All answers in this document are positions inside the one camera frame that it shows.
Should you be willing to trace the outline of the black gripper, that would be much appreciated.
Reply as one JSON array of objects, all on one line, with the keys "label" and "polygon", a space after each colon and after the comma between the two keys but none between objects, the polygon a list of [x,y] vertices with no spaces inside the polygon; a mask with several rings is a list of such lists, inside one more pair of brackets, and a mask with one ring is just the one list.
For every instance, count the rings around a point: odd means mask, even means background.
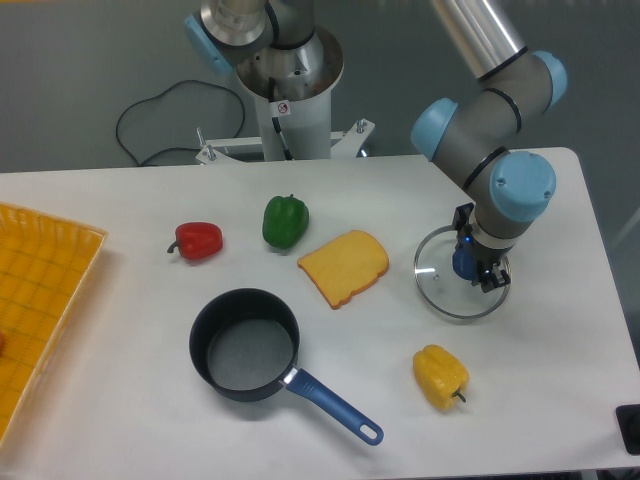
[{"label": "black gripper", "polygon": [[480,274],[480,285],[484,293],[509,285],[509,273],[503,266],[503,258],[515,245],[514,239],[472,234],[471,256],[474,270]]}]

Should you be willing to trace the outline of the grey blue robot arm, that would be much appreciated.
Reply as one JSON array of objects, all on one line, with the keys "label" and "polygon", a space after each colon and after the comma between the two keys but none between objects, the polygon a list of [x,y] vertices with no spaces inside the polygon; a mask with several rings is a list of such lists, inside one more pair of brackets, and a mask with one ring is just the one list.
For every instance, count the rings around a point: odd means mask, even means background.
[{"label": "grey blue robot arm", "polygon": [[[484,291],[510,282],[506,254],[546,209],[555,172],[541,156],[504,140],[564,95],[562,63],[530,51],[490,1],[437,1],[442,25],[481,90],[466,105],[442,98],[416,120],[411,141],[470,198],[452,222],[454,272]],[[205,1],[184,22],[200,57],[216,73],[235,73],[255,100],[268,160],[324,159],[332,150],[328,101],[343,72],[341,48],[315,22],[310,1]]]}]

